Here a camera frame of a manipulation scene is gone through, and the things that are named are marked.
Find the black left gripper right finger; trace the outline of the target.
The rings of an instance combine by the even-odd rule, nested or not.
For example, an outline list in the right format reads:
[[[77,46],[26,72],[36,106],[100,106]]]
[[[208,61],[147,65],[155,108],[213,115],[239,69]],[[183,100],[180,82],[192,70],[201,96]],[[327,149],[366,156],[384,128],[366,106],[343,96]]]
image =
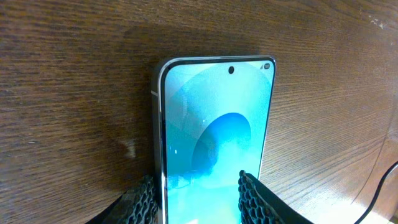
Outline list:
[[[252,174],[241,170],[238,184],[242,224],[312,224]]]

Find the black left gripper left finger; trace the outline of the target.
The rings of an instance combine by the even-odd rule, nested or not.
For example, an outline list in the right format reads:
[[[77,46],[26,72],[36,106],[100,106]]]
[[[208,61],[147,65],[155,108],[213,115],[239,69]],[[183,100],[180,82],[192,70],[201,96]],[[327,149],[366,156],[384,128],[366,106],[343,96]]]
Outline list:
[[[154,180],[146,175],[86,224],[155,224],[157,211]]]

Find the blue screen Galaxy smartphone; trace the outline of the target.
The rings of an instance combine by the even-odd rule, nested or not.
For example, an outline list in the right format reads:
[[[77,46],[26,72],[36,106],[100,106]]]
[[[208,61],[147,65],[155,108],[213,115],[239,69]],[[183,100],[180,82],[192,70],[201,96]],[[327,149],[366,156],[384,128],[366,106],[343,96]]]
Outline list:
[[[277,64],[175,57],[151,83],[160,223],[239,223],[239,173],[259,175]]]

